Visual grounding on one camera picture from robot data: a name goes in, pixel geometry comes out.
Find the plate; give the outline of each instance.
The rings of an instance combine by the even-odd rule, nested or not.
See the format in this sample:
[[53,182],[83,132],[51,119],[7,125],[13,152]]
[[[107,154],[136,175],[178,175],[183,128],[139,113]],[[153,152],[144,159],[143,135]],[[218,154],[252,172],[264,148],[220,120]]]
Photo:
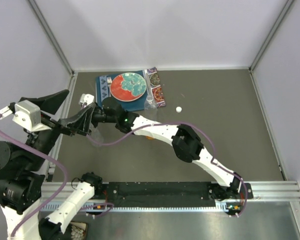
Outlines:
[[110,85],[111,95],[122,102],[132,102],[147,91],[147,82],[143,76],[126,72],[116,76]]

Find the gray floor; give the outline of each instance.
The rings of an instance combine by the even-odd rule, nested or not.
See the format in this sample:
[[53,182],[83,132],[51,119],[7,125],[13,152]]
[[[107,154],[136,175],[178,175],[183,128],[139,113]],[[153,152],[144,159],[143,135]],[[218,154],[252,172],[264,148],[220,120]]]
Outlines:
[[240,218],[221,212],[111,212],[73,220],[88,223],[87,240],[300,240],[288,202],[251,202]]
[[[105,74],[78,74],[69,116],[80,110],[81,94],[96,94],[95,78]],[[159,76],[166,100],[166,107],[158,110],[159,122],[187,121],[201,128],[213,140],[216,158],[246,181],[283,179],[248,70],[160,71]],[[176,113],[177,106],[181,113]],[[99,128],[105,142],[123,136],[112,124]],[[205,139],[203,143],[211,150]],[[179,160],[168,144],[143,136],[111,147],[94,147],[79,135],[64,136],[58,160],[70,179],[93,171],[107,182],[214,180],[197,165]],[[62,179],[56,169],[53,181]]]

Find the fork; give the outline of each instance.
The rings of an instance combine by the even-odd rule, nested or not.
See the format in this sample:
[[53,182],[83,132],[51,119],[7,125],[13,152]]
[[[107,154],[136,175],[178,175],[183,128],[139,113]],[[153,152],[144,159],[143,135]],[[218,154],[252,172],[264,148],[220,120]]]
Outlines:
[[110,86],[111,86],[111,84],[112,84],[112,79],[111,79],[111,77],[107,77],[106,78],[106,82],[108,83],[108,89],[109,89],[109,97],[111,97],[111,91],[110,91]]

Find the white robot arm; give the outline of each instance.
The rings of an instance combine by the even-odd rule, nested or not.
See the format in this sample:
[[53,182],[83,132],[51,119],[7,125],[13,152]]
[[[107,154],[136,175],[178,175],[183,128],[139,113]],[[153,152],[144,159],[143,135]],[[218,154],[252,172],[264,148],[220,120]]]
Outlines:
[[[191,127],[151,121],[124,110],[112,97],[102,102],[101,109],[89,94],[82,95],[80,104],[83,108],[73,117],[55,121],[45,114],[55,114],[68,93],[64,90],[43,98],[23,97],[20,102],[0,110],[0,118],[14,114],[13,121],[29,133],[25,144],[46,155],[60,134],[86,136],[90,123],[94,127],[98,123],[115,123],[115,127],[123,133],[133,131],[134,135],[148,136],[169,144],[180,160],[198,165],[230,192],[240,192],[242,180],[234,171],[216,159],[212,160],[213,156]],[[84,174],[77,189],[56,211],[41,221],[35,214],[11,236],[17,224],[40,205],[40,190],[45,176],[34,172],[44,161],[11,142],[0,141],[0,205],[6,217],[9,240],[69,239],[67,227],[70,221],[85,202],[102,189],[102,178],[93,173]]]

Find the aluminum frame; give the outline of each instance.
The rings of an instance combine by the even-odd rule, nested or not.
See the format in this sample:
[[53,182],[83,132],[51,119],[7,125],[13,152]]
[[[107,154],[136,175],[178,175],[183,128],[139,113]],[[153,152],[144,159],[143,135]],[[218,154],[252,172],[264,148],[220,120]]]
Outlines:
[[[72,101],[72,97],[74,95],[74,90],[75,90],[75,86],[76,86],[76,82],[77,82],[77,78],[78,78],[78,73],[75,72],[73,74],[73,76],[71,77],[69,84],[67,86],[67,89],[69,90],[69,95],[68,97],[65,99],[63,105],[62,105],[62,111],[61,111],[61,115],[60,118],[64,119],[68,116],[69,110],[70,110],[70,105],[71,105],[71,101]],[[58,159],[58,155],[59,155],[59,151],[60,151],[60,147],[61,147],[61,141],[63,138],[63,134],[61,134],[58,138],[58,140],[56,141],[54,147],[52,148],[51,152],[50,152],[50,156],[54,159]],[[45,172],[45,176],[47,177],[48,174],[54,174],[56,169],[56,165],[53,163],[49,163],[48,167],[46,169]]]
[[[296,181],[249,181],[254,199],[248,202],[300,202],[300,188]],[[44,182],[41,187],[41,198],[48,199],[60,186],[62,182]],[[67,182],[64,189],[54,198],[54,202],[63,202],[74,191],[71,182]]]
[[63,66],[65,67],[65,69],[68,71],[68,73],[70,75],[73,75],[74,71],[72,70],[72,68],[70,66],[70,63],[68,62],[64,52],[62,51],[55,35],[51,31],[44,15],[42,14],[39,6],[37,5],[36,0],[26,0],[26,1],[29,4],[33,14],[35,15],[35,17],[39,21],[44,33],[46,34],[48,40],[50,41],[50,43],[53,47],[53,49],[55,50],[55,53],[57,54],[57,56],[61,60]]
[[253,72],[259,61],[261,60],[262,56],[264,55],[266,49],[268,48],[270,42],[272,41],[272,39],[274,38],[276,32],[278,31],[279,27],[281,26],[281,24],[283,23],[283,20],[285,19],[285,17],[287,16],[288,12],[290,11],[290,9],[293,6],[293,3],[295,2],[295,0],[287,0],[283,9],[281,10],[278,18],[276,19],[275,23],[273,24],[270,32],[268,33],[268,35],[266,36],[260,50],[258,51],[258,53],[256,54],[251,67],[249,68],[249,70],[251,72]]

